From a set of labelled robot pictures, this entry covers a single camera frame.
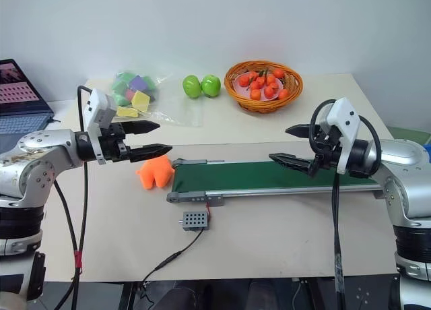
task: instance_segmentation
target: laptop keyboard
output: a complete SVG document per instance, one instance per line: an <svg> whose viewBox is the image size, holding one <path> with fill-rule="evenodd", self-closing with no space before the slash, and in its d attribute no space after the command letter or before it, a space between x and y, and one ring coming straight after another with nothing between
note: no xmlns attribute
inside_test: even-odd
<svg viewBox="0 0 431 310"><path fill-rule="evenodd" d="M25 115L0 117L0 135L8 133L31 133L45 128L48 115Z"/></svg>

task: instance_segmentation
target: green conveyor belt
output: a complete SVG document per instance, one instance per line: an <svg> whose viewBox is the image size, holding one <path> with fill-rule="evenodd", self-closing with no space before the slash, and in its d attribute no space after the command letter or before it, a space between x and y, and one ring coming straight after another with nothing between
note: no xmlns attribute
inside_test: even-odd
<svg viewBox="0 0 431 310"><path fill-rule="evenodd" d="M269 162L184 164L175 170L173 192L235 189L330 187L335 170L320 170L311 179L304 173ZM340 185L376 184L370 179L340 176Z"/></svg>

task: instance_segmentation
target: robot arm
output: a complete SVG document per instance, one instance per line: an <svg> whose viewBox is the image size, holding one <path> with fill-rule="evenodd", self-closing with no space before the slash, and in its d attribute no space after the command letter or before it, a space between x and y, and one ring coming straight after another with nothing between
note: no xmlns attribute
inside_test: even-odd
<svg viewBox="0 0 431 310"><path fill-rule="evenodd" d="M84 109L87 131L35 131L0 154L0 309L25 309L26 301L42 293L44 254L36 250L42 240L43 207L58 174L91 160L136 162L172 148L126 146L127 133L147 133L159 125L111 123L116 111L111 97L93 90Z"/></svg>
<svg viewBox="0 0 431 310"><path fill-rule="evenodd" d="M320 110L322 117L316 125ZM385 196L396 236L395 262L401 274L393 285L390 309L418 309L419 305L420 309L431 309L430 157L421 145L407 140L356 139L360 121L363 118L346 98L325 101L310 125L286 130L310 139L316 153L314 160L283 153L269 157L311 177L320 168L333 167L340 174L348 172L352 177L374 179ZM381 148L381 157L377 154L376 142Z"/></svg>

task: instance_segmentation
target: laptop screen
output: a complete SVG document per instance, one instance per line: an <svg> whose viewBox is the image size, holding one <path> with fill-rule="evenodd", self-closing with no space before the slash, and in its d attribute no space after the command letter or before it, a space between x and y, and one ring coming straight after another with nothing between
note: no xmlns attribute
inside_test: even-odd
<svg viewBox="0 0 431 310"><path fill-rule="evenodd" d="M0 61L0 115L52 113L13 59Z"/></svg>

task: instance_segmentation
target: plastic bag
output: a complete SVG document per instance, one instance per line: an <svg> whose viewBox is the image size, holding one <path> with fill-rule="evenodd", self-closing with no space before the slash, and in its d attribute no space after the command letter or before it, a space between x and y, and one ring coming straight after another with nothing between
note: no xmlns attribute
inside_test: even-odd
<svg viewBox="0 0 431 310"><path fill-rule="evenodd" d="M202 100L190 99L182 80L171 75L151 78L130 71L118 73L111 86L119 110L116 120L149 119L158 123L202 126Z"/></svg>

